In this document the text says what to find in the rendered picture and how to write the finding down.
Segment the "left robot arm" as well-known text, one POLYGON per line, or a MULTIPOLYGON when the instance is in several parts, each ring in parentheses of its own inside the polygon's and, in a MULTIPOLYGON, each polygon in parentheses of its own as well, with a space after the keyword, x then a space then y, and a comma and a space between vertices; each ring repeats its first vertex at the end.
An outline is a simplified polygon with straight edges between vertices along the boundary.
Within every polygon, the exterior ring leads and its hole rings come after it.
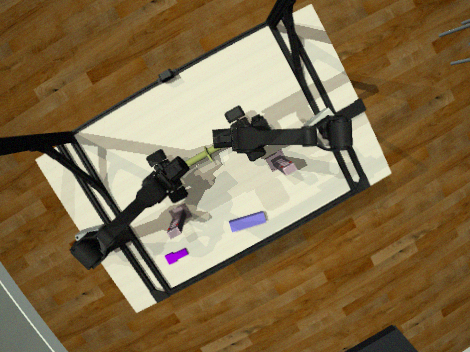
POLYGON ((232 151, 237 153, 250 154, 265 145, 302 145, 302 147, 318 145, 316 147, 329 152, 345 151, 348 150, 348 147, 353 146, 352 120, 343 117, 343 115, 327 115, 327 118, 322 118, 313 126, 301 127, 301 130, 269 130, 270 126, 267 120, 260 114, 251 119, 251 123, 245 126, 230 125, 230 128, 227 129, 212 130, 214 149, 232 147, 232 151), (330 139, 328 121, 330 122, 330 139), (327 150, 326 147, 317 144, 317 128, 322 138, 330 142, 329 149, 334 150, 327 150))

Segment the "purple flat block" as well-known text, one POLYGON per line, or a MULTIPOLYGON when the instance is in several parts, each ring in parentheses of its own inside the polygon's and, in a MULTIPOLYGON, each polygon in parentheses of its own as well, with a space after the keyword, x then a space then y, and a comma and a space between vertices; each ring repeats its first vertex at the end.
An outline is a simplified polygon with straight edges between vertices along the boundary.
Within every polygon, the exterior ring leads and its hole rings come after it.
POLYGON ((180 259, 180 258, 182 258, 186 255, 188 255, 188 252, 187 252, 186 248, 184 248, 184 249, 179 250, 175 253, 171 252, 171 253, 165 255, 165 258, 166 258, 168 264, 172 264, 172 263, 177 262, 177 259, 180 259))

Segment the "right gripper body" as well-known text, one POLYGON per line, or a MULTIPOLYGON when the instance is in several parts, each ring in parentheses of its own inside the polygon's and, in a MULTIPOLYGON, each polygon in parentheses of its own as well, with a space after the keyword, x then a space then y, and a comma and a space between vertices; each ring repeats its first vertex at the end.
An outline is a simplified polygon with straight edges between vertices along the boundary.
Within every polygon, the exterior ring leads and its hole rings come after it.
MULTIPOLYGON (((155 171, 157 171, 159 168, 163 171, 163 168, 166 167, 166 163, 164 161, 165 159, 167 159, 167 157, 162 149, 159 149, 158 151, 146 157, 146 160, 149 163, 150 167, 154 166, 155 171)), ((172 203, 177 203, 188 196, 188 192, 184 186, 179 188, 180 183, 178 181, 175 182, 175 185, 177 187, 168 196, 172 203)))

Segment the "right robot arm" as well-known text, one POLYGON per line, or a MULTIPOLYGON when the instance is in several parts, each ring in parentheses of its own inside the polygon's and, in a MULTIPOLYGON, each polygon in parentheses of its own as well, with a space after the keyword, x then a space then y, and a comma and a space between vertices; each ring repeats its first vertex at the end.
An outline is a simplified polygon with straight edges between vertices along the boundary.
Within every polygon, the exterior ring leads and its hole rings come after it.
POLYGON ((129 204, 118 217, 116 216, 117 218, 115 217, 115 220, 113 219, 107 226, 104 225, 100 231, 98 230, 99 232, 87 232, 80 240, 75 241, 70 249, 71 254, 87 270, 90 270, 91 267, 96 268, 110 253, 110 245, 118 239, 117 236, 146 208, 152 207, 157 203, 160 204, 177 187, 175 182, 189 170, 190 168, 187 163, 181 157, 177 156, 163 168, 163 171, 159 168, 156 172, 151 172, 142 181, 141 186, 144 187, 140 188, 142 190, 139 189, 137 191, 136 199, 129 204), (167 189, 170 190, 168 193, 167 189), (101 247, 97 238, 107 246, 104 250, 104 254, 100 252, 101 247))

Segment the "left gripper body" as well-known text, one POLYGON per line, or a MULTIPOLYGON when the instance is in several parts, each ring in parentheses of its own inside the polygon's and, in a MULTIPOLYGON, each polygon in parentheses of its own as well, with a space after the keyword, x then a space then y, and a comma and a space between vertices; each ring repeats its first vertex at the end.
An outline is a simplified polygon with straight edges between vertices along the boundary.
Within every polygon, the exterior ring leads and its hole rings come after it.
MULTIPOLYGON (((227 119, 228 123, 232 123, 234 121, 236 121, 236 123, 232 124, 232 125, 240 125, 240 124, 246 124, 245 121, 243 119, 240 119, 241 117, 245 116, 245 113, 243 111, 243 109, 241 108, 241 106, 236 106, 234 107, 233 109, 227 111, 225 114, 224 114, 225 118, 227 119)), ((261 158, 262 156, 264 156, 266 154, 266 151, 263 148, 259 148, 259 149, 255 149, 255 151, 253 151, 252 153, 250 154, 246 154, 247 157, 249 158, 249 160, 251 162, 261 158)))

